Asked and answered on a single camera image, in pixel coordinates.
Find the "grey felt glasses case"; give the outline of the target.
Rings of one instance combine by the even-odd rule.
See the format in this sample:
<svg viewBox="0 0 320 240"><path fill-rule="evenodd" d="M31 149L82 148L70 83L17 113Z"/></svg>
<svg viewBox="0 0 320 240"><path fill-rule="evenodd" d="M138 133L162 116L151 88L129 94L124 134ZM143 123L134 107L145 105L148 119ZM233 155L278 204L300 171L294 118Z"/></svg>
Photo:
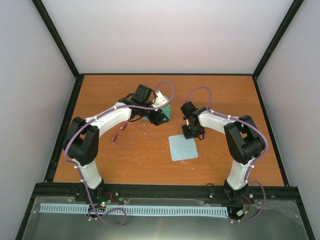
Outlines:
<svg viewBox="0 0 320 240"><path fill-rule="evenodd" d="M168 119L171 119L171 105L167 105L166 107L162 108L162 112L168 117ZM147 117L143 117L142 118L143 121L149 121L149 119Z"/></svg>

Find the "light blue cleaning cloth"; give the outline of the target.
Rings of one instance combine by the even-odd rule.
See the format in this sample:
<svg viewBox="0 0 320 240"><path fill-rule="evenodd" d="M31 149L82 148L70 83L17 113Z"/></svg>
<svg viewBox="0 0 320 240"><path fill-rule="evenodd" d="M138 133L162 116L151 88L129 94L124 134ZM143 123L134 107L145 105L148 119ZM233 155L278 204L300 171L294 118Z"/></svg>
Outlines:
<svg viewBox="0 0 320 240"><path fill-rule="evenodd" d="M198 158L195 140L185 139L183 134L168 137L171 160L173 162Z"/></svg>

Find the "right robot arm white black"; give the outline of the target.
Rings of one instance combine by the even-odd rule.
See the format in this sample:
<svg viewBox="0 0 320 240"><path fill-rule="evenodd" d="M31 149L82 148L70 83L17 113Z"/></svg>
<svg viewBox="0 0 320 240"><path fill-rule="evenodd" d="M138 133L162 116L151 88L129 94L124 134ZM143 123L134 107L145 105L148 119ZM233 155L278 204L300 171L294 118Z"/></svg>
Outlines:
<svg viewBox="0 0 320 240"><path fill-rule="evenodd" d="M224 197L232 203L240 199L248 187L248 177L254 162L268 149L266 137L257 129L249 115L224 115L212 109L197 108L190 101L180 108L186 124L182 126L185 139L203 140L205 129L225 135L232 157L229 176L224 181Z"/></svg>

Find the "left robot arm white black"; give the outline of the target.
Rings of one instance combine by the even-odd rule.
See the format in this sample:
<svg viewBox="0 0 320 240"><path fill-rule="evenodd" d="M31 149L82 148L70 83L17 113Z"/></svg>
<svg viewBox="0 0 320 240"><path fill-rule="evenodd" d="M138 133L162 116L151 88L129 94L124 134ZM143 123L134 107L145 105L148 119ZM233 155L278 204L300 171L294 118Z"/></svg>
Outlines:
<svg viewBox="0 0 320 240"><path fill-rule="evenodd" d="M155 126L170 119L163 108L172 101L158 89L140 84L134 93L119 99L112 107L91 117L75 117L69 126L64 143L63 157L80 175L80 181L87 187L86 195L92 201L99 201L104 195L104 180L99 174L96 158L100 137L120 123L129 124L138 116L147 118Z"/></svg>

